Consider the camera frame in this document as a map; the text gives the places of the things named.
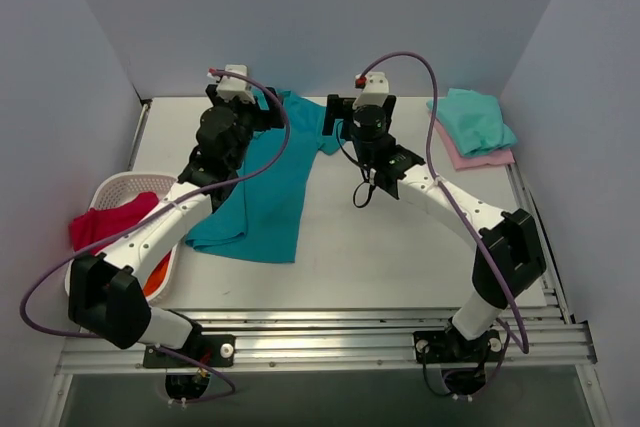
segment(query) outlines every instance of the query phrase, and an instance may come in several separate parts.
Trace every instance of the plastic basket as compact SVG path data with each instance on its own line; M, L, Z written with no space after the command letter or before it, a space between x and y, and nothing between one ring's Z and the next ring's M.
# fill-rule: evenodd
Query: plastic basket
M96 210L120 207L127 202L131 202L142 192L154 192L158 197L164 197L175 182L176 178L171 175L153 172L123 172L116 174L100 184L91 200L90 207ZM147 297L147 302L150 304L159 302L168 291L169 279L171 279L173 266L178 257L178 245L171 250L167 273L160 287ZM67 295L69 295L70 280L71 262L67 266L64 278L64 288Z

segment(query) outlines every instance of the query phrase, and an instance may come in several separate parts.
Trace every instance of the folded teal towel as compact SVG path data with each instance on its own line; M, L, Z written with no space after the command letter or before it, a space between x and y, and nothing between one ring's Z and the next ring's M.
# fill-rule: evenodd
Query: folded teal towel
M186 243L198 252L254 262L295 261L313 160L319 150L330 155L338 150L339 144L335 135L322 136L324 107L290 91L278 93L284 98L291 122L287 148L271 168L238 184L213 215L191 229ZM266 109L264 94L255 95L260 107ZM283 139L283 129L256 133L238 175L266 164Z
M431 109L433 101L427 105ZM479 157L517 142L493 95L449 89L446 97L438 99L437 117L463 157Z

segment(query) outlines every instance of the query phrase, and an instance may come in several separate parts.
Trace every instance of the gray wall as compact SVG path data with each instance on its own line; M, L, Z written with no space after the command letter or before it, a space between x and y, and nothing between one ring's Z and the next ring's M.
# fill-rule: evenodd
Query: gray wall
M22 293L69 252L67 223L126 167L140 104L84 0L0 0L0 424L39 420L62 340L25 327ZM66 326L62 281L36 294Z
M639 0L552 0L502 100L615 425L638 425Z
M414 49L443 88L498 94L549 0L87 0L143 96L202 95L207 67L245 63L306 95L352 88L375 56ZM394 91L426 75L389 66Z

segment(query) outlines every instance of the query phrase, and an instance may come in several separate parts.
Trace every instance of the folded pink cloth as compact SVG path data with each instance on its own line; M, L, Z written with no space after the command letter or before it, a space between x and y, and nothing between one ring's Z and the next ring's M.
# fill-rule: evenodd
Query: folded pink cloth
M440 139L442 139L444 148L449 154L453 168L456 170L472 169L483 165L507 165L515 162L511 149L494 150L490 154L481 155L480 157L462 157L458 149L456 149L456 144L453 143L444 126L438 120L436 120L435 127Z

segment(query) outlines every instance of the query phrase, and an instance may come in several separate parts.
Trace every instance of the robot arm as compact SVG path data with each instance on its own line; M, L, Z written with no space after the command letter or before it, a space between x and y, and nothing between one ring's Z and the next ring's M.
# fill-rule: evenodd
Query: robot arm
M229 65L226 70L244 76L247 73L245 66ZM141 286L166 253L193 226L215 212L234 186L195 194L179 204L177 200L208 185L237 178L236 171L253 133L284 126L277 107L267 99L269 110L261 110L242 80L224 77L218 85L207 87L207 95L212 107L201 117L198 145L189 163L145 217L157 218L97 255L80 257L71 265L69 318L122 349L141 342L179 349L192 358L202 357L207 340L201 335L201 326L175 312L150 307Z
M438 184L446 186L463 215L482 240L514 297L530 287L546 270L533 218L522 209L514 213L486 204L441 176L433 178L424 160L396 143L389 134L396 98L382 72L356 77L358 98L327 98L323 134L330 135L337 119L343 120L341 137L352 141L359 167L377 188L415 205L476 249L472 282L474 292L451 319L456 345L451 350L474 350L483 342L493 322L507 307L495 275L476 239L462 222Z

